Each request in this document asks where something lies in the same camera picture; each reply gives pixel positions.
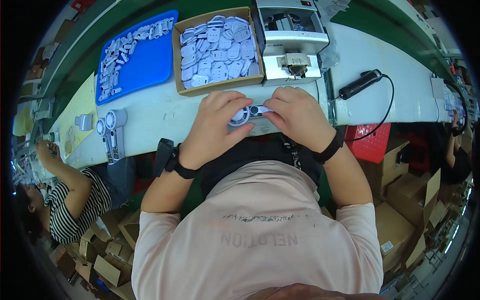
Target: pink t-shirt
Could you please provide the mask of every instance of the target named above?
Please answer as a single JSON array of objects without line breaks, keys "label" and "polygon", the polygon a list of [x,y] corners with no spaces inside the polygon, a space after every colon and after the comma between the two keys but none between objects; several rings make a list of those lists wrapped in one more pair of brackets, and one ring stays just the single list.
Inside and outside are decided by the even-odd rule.
[{"label": "pink t-shirt", "polygon": [[302,171],[257,161],[223,178],[182,222],[179,214],[142,212],[132,272],[137,300],[237,300],[293,283],[378,293],[373,204],[344,206],[332,220],[318,198]]}]

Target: black cable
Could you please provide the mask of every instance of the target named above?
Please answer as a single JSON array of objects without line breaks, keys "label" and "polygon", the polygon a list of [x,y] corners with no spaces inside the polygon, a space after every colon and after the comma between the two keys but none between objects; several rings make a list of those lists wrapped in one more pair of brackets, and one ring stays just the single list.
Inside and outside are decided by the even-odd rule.
[{"label": "black cable", "polygon": [[377,125],[377,127],[375,127],[375,129],[373,129],[372,131],[370,131],[370,132],[367,133],[366,135],[361,136],[361,137],[356,138],[356,139],[353,139],[353,140],[345,140],[345,142],[354,142],[354,141],[358,141],[358,140],[361,140],[361,139],[366,138],[366,137],[369,136],[370,134],[374,133],[374,132],[385,122],[385,120],[387,119],[387,116],[388,116],[388,114],[390,113],[390,109],[392,108],[393,96],[394,96],[394,94],[395,94],[395,87],[394,87],[394,85],[393,85],[392,79],[390,79],[390,77],[388,77],[388,75],[383,74],[382,77],[385,77],[386,79],[390,80],[390,83],[392,84],[392,99],[390,100],[390,105],[388,106],[388,110],[387,110],[387,113],[385,114],[384,119],[380,122],[380,124]]}]

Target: plastic bag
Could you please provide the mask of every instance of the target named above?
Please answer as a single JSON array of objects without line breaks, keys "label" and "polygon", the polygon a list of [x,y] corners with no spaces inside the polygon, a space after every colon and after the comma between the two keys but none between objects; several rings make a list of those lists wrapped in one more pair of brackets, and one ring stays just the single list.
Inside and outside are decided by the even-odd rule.
[{"label": "plastic bag", "polygon": [[333,32],[332,23],[330,22],[330,18],[327,17],[327,14],[321,6],[317,6],[318,12],[321,16],[322,25],[325,28],[329,43],[328,45],[322,49],[319,53],[317,53],[318,65],[320,66],[320,72],[324,74],[328,69],[335,67],[340,62],[340,53],[336,47],[336,40],[335,35]]}]

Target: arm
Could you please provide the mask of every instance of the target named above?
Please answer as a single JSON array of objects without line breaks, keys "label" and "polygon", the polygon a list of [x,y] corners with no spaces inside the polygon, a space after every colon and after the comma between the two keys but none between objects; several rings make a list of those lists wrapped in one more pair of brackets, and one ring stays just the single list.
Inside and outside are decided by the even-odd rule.
[{"label": "arm", "polygon": [[[235,91],[211,92],[203,98],[192,129],[180,145],[180,164],[184,168],[198,170],[245,138],[254,128],[253,123],[244,124],[231,133],[227,132],[227,124],[235,113],[252,102]],[[149,213],[178,212],[192,181],[182,178],[175,171],[162,172],[145,193],[141,210]]]},{"label": "arm", "polygon": [[[321,153],[331,143],[335,129],[330,126],[318,102],[299,87],[277,88],[264,106],[265,112],[285,135],[295,142]],[[325,164],[333,197],[339,206],[372,203],[372,192],[357,160],[344,144]]]},{"label": "arm", "polygon": [[[453,121],[452,121],[452,128],[455,128],[458,124],[458,113],[456,110],[453,111]],[[460,145],[458,145],[458,148],[456,147],[458,145],[458,142],[456,141],[456,137],[453,136],[453,134],[450,134],[450,138],[448,139],[448,144],[447,144],[447,149],[445,152],[445,160],[447,161],[448,165],[453,168],[455,165],[455,155],[454,155],[454,150],[458,151],[460,148]]]},{"label": "arm", "polygon": [[45,169],[57,176],[69,188],[65,198],[67,210],[74,219],[78,219],[92,192],[92,181],[79,170],[64,164],[61,160],[50,155],[51,145],[47,141],[40,141],[35,145],[38,159]]}]

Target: black wrist strap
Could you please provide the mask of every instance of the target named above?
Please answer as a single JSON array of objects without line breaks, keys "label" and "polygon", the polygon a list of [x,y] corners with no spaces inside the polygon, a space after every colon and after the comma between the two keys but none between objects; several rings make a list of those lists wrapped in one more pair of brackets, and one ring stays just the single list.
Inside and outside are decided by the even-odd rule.
[{"label": "black wrist strap", "polygon": [[343,134],[337,130],[335,137],[328,147],[321,153],[314,152],[313,158],[323,165],[327,160],[331,159],[341,147],[343,147]]}]

